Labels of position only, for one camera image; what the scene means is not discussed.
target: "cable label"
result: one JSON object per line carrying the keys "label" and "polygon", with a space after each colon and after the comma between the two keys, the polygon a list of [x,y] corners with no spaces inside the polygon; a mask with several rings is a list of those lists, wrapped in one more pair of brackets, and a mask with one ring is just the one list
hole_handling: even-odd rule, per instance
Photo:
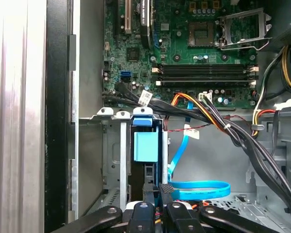
{"label": "cable label", "polygon": [[139,98],[138,104],[140,104],[144,107],[147,107],[147,105],[150,103],[152,96],[153,96],[152,93],[150,93],[146,90],[143,90],[141,93],[141,96]]}
{"label": "cable label", "polygon": [[198,130],[191,129],[191,126],[188,124],[185,124],[184,128],[187,129],[187,130],[183,131],[184,135],[187,135],[187,136],[195,138],[195,139],[199,139],[199,131]]}

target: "motherboard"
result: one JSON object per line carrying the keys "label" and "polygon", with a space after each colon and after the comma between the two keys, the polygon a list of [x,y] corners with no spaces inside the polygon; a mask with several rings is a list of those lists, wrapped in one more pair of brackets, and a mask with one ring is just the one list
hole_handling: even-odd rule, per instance
{"label": "motherboard", "polygon": [[[138,96],[146,90],[166,102],[183,92],[211,95],[219,109],[255,106],[257,52],[242,41],[257,37],[259,21],[257,15],[229,18],[256,9],[254,1],[245,6],[239,0],[105,3],[105,93],[117,95],[115,84],[124,82]],[[233,43],[229,48],[221,39],[226,32]],[[178,103],[186,105],[185,100]]]}

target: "white plastic clip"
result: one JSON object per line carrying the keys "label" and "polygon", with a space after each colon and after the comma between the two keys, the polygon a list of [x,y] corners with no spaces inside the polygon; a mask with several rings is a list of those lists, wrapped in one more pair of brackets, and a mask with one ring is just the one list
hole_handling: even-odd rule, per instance
{"label": "white plastic clip", "polygon": [[231,127],[231,125],[230,124],[227,124],[226,126],[224,126],[224,130],[226,130],[227,128],[230,128]]}

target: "green circuit board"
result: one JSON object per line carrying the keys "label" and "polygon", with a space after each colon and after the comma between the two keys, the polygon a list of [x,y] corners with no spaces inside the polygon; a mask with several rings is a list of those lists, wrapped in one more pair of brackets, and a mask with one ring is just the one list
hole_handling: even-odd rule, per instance
{"label": "green circuit board", "polygon": [[[241,10],[237,5],[231,5],[231,0],[153,0],[154,16],[152,22],[152,48],[145,49],[140,40],[140,15],[138,14],[138,4],[140,0],[132,0],[131,34],[125,34],[115,30],[117,27],[117,17],[125,14],[125,0],[109,0],[105,7],[105,35],[104,35],[104,61],[105,69],[109,70],[108,79],[104,81],[104,91],[112,92],[114,84],[120,81],[120,71],[130,71],[132,79],[127,82],[128,88],[136,95],[140,95],[142,90],[153,93],[154,97],[171,102],[175,92],[198,93],[213,90],[212,101],[219,108],[253,108],[251,93],[253,88],[249,86],[229,86],[222,87],[208,85],[191,86],[156,86],[152,79],[153,58],[158,64],[247,64],[256,63],[255,50],[233,50],[222,52],[218,48],[190,47],[188,45],[190,28],[197,28],[196,32],[200,38],[204,38],[204,43],[208,43],[207,38],[212,37],[216,41],[218,35],[213,32],[209,34],[203,30],[199,22],[208,22],[212,28],[216,26],[216,19],[220,11],[226,14],[233,14]],[[241,38],[252,38],[257,32],[257,19],[246,17],[243,20],[235,20],[231,27],[232,41]],[[217,102],[219,97],[229,98],[229,104],[223,106]],[[185,100],[178,104],[186,107]]]}

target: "sata port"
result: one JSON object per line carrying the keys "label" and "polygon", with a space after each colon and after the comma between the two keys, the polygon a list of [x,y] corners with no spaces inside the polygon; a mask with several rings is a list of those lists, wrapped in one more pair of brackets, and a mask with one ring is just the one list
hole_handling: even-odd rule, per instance
{"label": "sata port", "polygon": [[131,81],[132,72],[131,71],[121,71],[120,78],[121,81],[129,83]]}

